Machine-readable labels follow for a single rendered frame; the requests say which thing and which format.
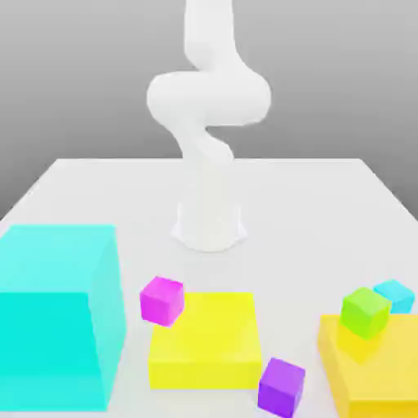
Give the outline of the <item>large yellow box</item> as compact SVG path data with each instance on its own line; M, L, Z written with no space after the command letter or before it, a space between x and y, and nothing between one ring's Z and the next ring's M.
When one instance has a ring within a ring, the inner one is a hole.
M187 292L170 327L153 327L151 389L256 389L262 372L254 296Z

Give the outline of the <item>large orange box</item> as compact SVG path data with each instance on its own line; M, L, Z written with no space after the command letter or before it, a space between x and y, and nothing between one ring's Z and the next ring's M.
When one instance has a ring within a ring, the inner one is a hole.
M418 314L391 314L370 340L323 315L318 351L339 418L418 418Z

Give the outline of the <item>small green cube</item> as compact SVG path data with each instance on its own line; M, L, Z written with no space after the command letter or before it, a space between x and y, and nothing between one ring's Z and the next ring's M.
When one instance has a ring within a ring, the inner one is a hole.
M355 335L370 340L387 325L391 301L368 287L360 287L343 299L340 323Z

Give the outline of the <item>small magenta cube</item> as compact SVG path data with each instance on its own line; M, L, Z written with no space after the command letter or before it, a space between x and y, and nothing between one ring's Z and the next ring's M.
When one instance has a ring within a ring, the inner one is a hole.
M143 320L170 327L185 306L184 285L169 278L154 277L140 291L140 312Z

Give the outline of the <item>small purple cube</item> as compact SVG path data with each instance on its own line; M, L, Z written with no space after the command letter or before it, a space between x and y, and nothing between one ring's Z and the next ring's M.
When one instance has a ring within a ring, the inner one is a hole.
M293 418L304 388L306 370L271 358L259 382L257 406L282 418Z

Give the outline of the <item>large cyan box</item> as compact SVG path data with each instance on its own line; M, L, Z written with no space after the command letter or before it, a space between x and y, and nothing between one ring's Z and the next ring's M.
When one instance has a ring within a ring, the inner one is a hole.
M0 411L105 411L126 330L112 225L0 237Z

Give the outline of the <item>small cyan cube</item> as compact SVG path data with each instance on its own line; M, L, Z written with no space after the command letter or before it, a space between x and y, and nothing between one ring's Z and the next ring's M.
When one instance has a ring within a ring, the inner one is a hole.
M391 302L392 314L409 314L416 298L411 289L394 279L375 285L373 291Z

